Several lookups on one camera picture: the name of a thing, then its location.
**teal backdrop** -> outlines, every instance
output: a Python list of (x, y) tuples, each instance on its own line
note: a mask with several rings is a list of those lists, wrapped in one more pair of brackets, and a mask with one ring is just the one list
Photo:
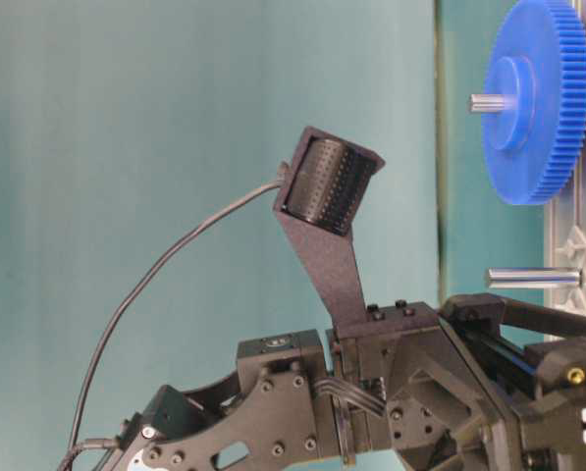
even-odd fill
[[(428, 1), (0, 0), (0, 470), (54, 469), (122, 296), (271, 178), (307, 124), (387, 160), (354, 224), (367, 300), (438, 303), (433, 23)], [(115, 434), (162, 384), (226, 375), (238, 340), (328, 327), (272, 201), (204, 235), (134, 304), (82, 437)]]
[[(489, 267), (543, 266), (543, 208), (508, 206), (489, 183), (480, 117), (467, 112), (482, 90), (498, 28), (514, 0), (437, 0), (437, 135), (441, 298), (485, 290)], [(492, 290), (529, 302), (540, 291)], [(505, 329), (519, 343), (542, 336)]]

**black roller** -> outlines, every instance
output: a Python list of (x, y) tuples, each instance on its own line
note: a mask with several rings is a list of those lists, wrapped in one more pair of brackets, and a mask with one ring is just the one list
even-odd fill
[(294, 179), (287, 212), (344, 236), (376, 166), (343, 142), (314, 139)]

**metal shaft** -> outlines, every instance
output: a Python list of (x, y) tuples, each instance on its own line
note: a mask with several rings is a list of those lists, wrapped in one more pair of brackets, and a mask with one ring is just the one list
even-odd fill
[(490, 268), (485, 282), (488, 288), (577, 288), (581, 272), (576, 268)]
[(471, 113), (498, 113), (505, 108), (503, 95), (473, 94), (469, 96)]

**gray wire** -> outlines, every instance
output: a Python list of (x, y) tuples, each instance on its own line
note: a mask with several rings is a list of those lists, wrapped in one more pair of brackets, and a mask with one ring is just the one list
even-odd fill
[(201, 224), (199, 224), (196, 228), (194, 228), (192, 231), (190, 231), (189, 233), (182, 236), (179, 240), (177, 240), (162, 254), (161, 257), (157, 259), (155, 264), (148, 270), (148, 272), (146, 272), (144, 277), (137, 283), (137, 285), (135, 285), (135, 287), (131, 290), (131, 292), (127, 295), (123, 302), (120, 303), (120, 305), (118, 306), (116, 311), (114, 311), (114, 314), (110, 318), (109, 323), (107, 324), (107, 327), (103, 332), (103, 335), (98, 341), (98, 345), (94, 349), (91, 360), (89, 362), (89, 366), (87, 367), (87, 373), (85, 374), (83, 384), (80, 388), (79, 400), (77, 402), (77, 410), (75, 411), (75, 419), (73, 420), (72, 431), (70, 432), (70, 439), (68, 441), (68, 451), (73, 449), (75, 443), (77, 442), (77, 439), (79, 438), (80, 423), (83, 416), (83, 410), (85, 408), (85, 402), (87, 400), (87, 394), (89, 393), (89, 387), (94, 377), (94, 373), (96, 372), (96, 367), (98, 366), (100, 357), (103, 353), (103, 350), (105, 349), (107, 341), (114, 332), (114, 329), (118, 324), (118, 321), (120, 321), (120, 318), (125, 313), (127, 308), (139, 296), (142, 290), (146, 288), (146, 286), (155, 277), (155, 275), (157, 275), (157, 273), (162, 269), (162, 267), (166, 265), (166, 262), (168, 262), (173, 257), (173, 255), (175, 255), (182, 248), (188, 245), (191, 241), (197, 238), (205, 230), (216, 224), (224, 217), (233, 213), (237, 209), (241, 208), (249, 201), (257, 198), (258, 196), (266, 193), (267, 191), (280, 187), (284, 180), (284, 174), (286, 170), (287, 166), (286, 164), (283, 164), (282, 166), (280, 166), (278, 176), (275, 180), (256, 188), (255, 190), (249, 192), (242, 198), (234, 201), (232, 204), (230, 204), (226, 208), (223, 208), (218, 213), (210, 216)]
[(88, 451), (89, 449), (115, 449), (119, 445), (117, 439), (87, 439), (80, 444), (76, 444), (70, 447), (64, 459), (61, 460), (57, 471), (65, 471), (69, 469), (77, 456), (82, 452)]
[(333, 395), (377, 417), (385, 415), (384, 400), (340, 378), (321, 378), (312, 384), (312, 389), (317, 395)]

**blue spur gear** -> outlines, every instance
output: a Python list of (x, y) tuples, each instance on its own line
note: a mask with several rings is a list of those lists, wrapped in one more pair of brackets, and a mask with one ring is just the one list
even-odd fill
[(567, 0), (510, 10), (484, 92), (499, 100), (482, 115), (493, 187), (508, 204), (547, 203), (569, 180), (586, 132), (586, 31)]

